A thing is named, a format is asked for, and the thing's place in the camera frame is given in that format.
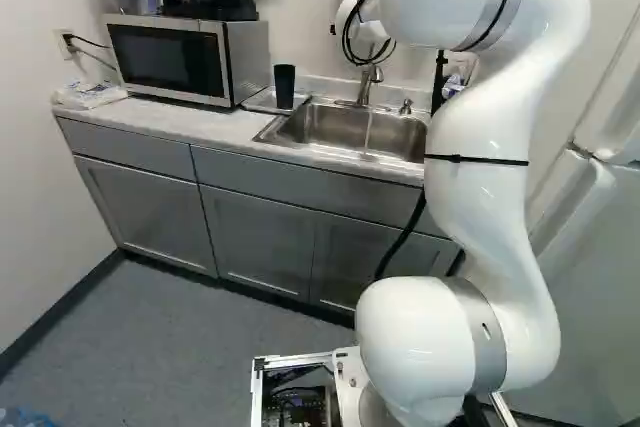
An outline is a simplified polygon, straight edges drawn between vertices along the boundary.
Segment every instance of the black cup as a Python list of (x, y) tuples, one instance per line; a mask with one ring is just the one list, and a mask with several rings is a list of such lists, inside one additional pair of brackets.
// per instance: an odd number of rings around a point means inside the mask
[(277, 64), (273, 66), (276, 84), (276, 105), (279, 109), (293, 109), (293, 89), (296, 85), (296, 66)]

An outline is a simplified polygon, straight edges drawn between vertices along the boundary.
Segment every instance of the refrigerator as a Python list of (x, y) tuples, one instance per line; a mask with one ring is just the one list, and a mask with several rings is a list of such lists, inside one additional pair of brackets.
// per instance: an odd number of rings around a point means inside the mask
[(548, 379), (505, 395), (509, 406), (585, 427), (640, 419), (640, 9), (527, 220), (562, 350)]

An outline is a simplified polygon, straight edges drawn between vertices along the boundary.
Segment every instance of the countertop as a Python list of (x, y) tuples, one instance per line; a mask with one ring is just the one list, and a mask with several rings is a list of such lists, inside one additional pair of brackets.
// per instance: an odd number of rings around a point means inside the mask
[(423, 184), (422, 165), (407, 167), (341, 158), (324, 152), (309, 152), (253, 142), (253, 137), (274, 115), (242, 109), (194, 108), (158, 101), (127, 98), (91, 110), (54, 105), (55, 115), (67, 119), (151, 135), (168, 140), (229, 152), (317, 167), (413, 187)]

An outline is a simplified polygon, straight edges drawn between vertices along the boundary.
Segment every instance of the microwave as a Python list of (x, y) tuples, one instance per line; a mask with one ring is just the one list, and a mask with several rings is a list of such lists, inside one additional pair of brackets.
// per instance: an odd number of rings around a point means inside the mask
[(128, 92), (235, 107), (271, 82), (265, 21), (104, 17)]

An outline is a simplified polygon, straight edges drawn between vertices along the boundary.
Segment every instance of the circuit board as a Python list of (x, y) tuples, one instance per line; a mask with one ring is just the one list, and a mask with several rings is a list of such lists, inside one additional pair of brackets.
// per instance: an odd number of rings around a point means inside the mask
[(292, 387), (265, 396), (262, 426), (332, 427), (326, 387)]

